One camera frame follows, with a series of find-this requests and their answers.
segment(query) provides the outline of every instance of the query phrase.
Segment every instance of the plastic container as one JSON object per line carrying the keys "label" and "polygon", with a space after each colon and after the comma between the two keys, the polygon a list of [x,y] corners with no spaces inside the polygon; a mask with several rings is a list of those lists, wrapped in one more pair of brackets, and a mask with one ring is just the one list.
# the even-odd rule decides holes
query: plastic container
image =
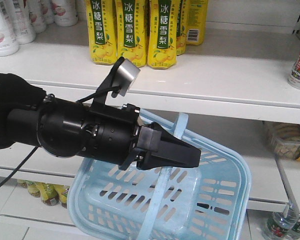
{"label": "plastic container", "polygon": [[8,0],[5,2],[19,44],[31,43],[35,40],[36,33],[29,20],[28,2],[23,0]]}
{"label": "plastic container", "polygon": [[54,22],[61,27],[77,24],[78,15],[75,0],[52,0]]}
{"label": "plastic container", "polygon": [[55,22],[55,15],[52,10],[51,0],[41,0],[42,14],[46,24],[53,24]]}
{"label": "plastic container", "polygon": [[19,50],[19,43],[12,28],[5,2],[0,1],[0,57],[14,54]]}
{"label": "plastic container", "polygon": [[200,148],[199,167],[121,171],[85,158],[68,194],[74,224],[101,240],[239,239],[251,185],[242,157],[185,130],[184,117],[173,124],[145,110],[140,116]]}
{"label": "plastic container", "polygon": [[44,18],[41,6],[41,0],[28,0],[29,18],[34,31],[37,34],[44,32],[47,29],[46,20]]}
{"label": "plastic container", "polygon": [[267,145],[275,154],[292,160],[300,157],[300,125],[270,121],[264,125]]}

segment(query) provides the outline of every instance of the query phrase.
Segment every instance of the black robotic arm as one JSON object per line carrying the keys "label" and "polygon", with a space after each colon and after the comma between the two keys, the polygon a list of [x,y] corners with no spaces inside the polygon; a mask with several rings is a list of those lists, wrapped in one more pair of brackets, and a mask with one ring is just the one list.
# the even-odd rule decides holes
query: black robotic arm
{"label": "black robotic arm", "polygon": [[[143,124],[138,107],[105,104],[108,92],[114,98],[124,96],[139,71],[121,57],[96,92],[77,102],[47,94],[14,74],[0,73],[0,149],[19,142],[58,157],[78,155],[114,163],[122,170],[134,161],[141,170],[197,167],[201,151],[156,122]],[[84,105],[89,99],[92,104]]]}

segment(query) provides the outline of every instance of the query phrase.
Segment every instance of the light blue plastic basket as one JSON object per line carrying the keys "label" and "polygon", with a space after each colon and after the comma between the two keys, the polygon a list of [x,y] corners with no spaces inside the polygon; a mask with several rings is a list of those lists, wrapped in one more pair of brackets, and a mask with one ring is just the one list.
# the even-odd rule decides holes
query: light blue plastic basket
{"label": "light blue plastic basket", "polygon": [[201,149],[197,168],[127,170],[84,159],[68,195],[74,224],[101,240],[237,240],[251,186],[250,170],[236,152],[148,111],[177,138]]}

